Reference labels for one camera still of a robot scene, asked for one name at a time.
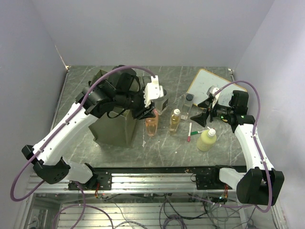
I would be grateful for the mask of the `olive canvas bag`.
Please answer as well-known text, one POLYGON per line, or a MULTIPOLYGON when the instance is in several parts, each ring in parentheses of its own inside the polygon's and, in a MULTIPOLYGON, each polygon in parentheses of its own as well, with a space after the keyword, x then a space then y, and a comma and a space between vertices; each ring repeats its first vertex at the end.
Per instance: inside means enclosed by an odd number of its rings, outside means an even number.
MULTIPOLYGON (((140 88, 140 80, 133 69, 121 70, 111 74, 99 87, 110 83, 119 92, 137 92, 140 88)), ((108 144, 131 148, 136 130, 137 120, 133 119, 130 110, 114 107, 109 116, 104 114, 95 123, 89 126, 93 134, 93 140, 98 145, 108 144)))

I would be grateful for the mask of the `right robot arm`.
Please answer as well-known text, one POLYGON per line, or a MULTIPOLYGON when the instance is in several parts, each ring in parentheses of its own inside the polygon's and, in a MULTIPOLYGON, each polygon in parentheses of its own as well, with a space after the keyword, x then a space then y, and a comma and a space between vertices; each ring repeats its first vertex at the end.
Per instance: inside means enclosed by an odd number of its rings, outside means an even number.
POLYGON ((247 113, 249 94, 234 90, 228 106, 218 103, 219 95, 217 87, 209 88, 207 99, 198 104, 203 112, 191 117, 191 120, 203 127, 214 118, 226 120, 241 145, 246 172, 243 174, 231 166, 216 165, 212 169, 210 183, 216 189, 227 184, 236 191, 242 204, 273 206, 285 177, 283 172, 274 169, 263 150, 255 118, 247 113))

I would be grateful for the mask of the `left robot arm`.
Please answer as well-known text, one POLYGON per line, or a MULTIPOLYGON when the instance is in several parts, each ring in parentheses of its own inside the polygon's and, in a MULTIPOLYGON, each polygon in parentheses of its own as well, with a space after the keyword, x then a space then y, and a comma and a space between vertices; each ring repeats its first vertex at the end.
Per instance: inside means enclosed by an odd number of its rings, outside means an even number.
POLYGON ((151 81, 143 85, 135 72, 136 66, 119 65, 99 73, 76 97, 63 119, 38 143, 26 145, 22 153, 33 164, 38 177, 48 184, 63 179, 79 182, 93 189, 98 175, 89 164, 80 164, 63 156, 68 143, 81 130, 88 128, 118 107, 129 110, 133 119, 153 117, 154 101, 163 96, 158 76, 148 69, 151 81))

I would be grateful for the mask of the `orange bottle pink cap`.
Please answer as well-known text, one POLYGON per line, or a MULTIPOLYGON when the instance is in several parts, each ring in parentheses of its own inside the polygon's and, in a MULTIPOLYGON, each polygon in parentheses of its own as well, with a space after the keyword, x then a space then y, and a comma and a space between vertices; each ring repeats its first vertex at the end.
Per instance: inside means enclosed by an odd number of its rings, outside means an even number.
POLYGON ((154 136, 157 132, 159 115, 156 109, 153 110, 153 113, 155 117, 145 119, 145 126, 148 136, 154 136))

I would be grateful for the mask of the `small clear bottle grey cap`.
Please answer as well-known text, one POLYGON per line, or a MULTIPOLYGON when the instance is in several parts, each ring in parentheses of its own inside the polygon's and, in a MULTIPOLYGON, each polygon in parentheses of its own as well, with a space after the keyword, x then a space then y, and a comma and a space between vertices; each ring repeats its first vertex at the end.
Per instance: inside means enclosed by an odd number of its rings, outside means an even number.
POLYGON ((183 105, 181 108, 181 119, 182 120, 187 120, 190 110, 192 108, 193 105, 193 99, 194 99, 194 95, 193 94, 189 94, 186 93, 185 97, 184 97, 184 101, 183 101, 183 105))

